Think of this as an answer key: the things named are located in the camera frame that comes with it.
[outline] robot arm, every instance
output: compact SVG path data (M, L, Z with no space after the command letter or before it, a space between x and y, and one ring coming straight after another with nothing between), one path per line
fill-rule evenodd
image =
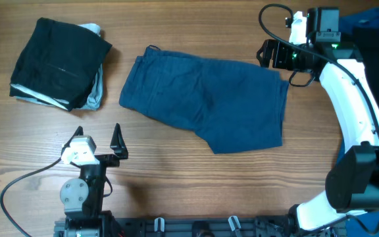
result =
M366 82L362 57L352 43L340 42L338 17L337 8L310 9L307 18L298 12L290 41L337 61L352 73L370 99L379 124L379 109ZM273 59L274 68L319 78L332 101L345 142L345 156L328 173L326 190L290 209L287 234L322 230L348 216L379 211L379 139L364 95L352 79L338 66L294 51L278 40L266 40L257 58L264 67Z
M119 167L120 160L128 158L128 150L119 124L116 124L111 141L113 154L94 155L96 145L91 136L75 134L64 146L61 159L74 162L80 176L65 182L60 198L66 215L62 236L124 236L122 227L110 211L102 211L103 190L108 167Z

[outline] blue cloth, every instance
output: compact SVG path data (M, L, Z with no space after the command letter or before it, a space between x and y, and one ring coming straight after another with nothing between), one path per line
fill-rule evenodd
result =
M193 130L214 153L282 145L288 82L279 72L149 46L136 59L119 103Z
M358 14L340 18L339 31L344 34L353 35L354 28L379 29L379 8L373 8ZM344 141L342 140L337 163L343 158L344 154L345 147ZM366 224L366 226L373 230L379 219L379 211L361 215L359 218ZM347 235L350 237L368 236L356 221L347 222L346 229Z

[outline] folded black shirt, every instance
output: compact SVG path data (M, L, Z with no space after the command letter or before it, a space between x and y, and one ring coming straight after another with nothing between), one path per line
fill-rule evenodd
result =
M81 107L111 47L83 27L41 18L17 60L10 96L26 93L68 111Z

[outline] cable clip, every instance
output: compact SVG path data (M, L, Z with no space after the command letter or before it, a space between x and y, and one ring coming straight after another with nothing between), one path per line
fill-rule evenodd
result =
M376 134L377 132L379 132L379 127L378 128L375 128L374 130L371 130L373 134Z
M231 216L228 219L230 230L236 237L242 237L241 235L241 223L237 216Z
M293 19L292 18L285 18L284 19L285 23L286 23L286 28L292 28L292 23L293 23Z
M356 84L360 84L360 83L361 83L361 81L359 81L358 78L355 78L355 79L353 80L353 82L352 82L352 85L356 86Z
M164 236L164 219L162 217L157 217L155 219L155 232L157 237Z

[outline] folded clothing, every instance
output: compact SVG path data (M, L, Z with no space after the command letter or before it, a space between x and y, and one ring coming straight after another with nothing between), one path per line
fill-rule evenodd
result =
M147 47L122 89L123 107L193 130L214 153L282 145L288 82L276 71Z
M93 33L100 36L100 26L94 23L81 24L78 26L91 30ZM32 103L37 103L39 105L53 106L52 104L42 101L38 98L35 98L32 95L23 93L14 87L11 87L10 95L15 96L17 99L22 99L22 100L29 101ZM102 97L103 97L103 65L100 64L100 67L97 70L95 79L93 81L93 87L91 89L91 93L87 97L86 104L83 105L83 107L78 108L78 109L89 109L89 110L95 111L100 107Z
M111 47L84 27L41 18L17 60L10 96L33 97L68 111L86 108L92 91L103 89L94 87L95 77L99 72L101 79L101 63Z

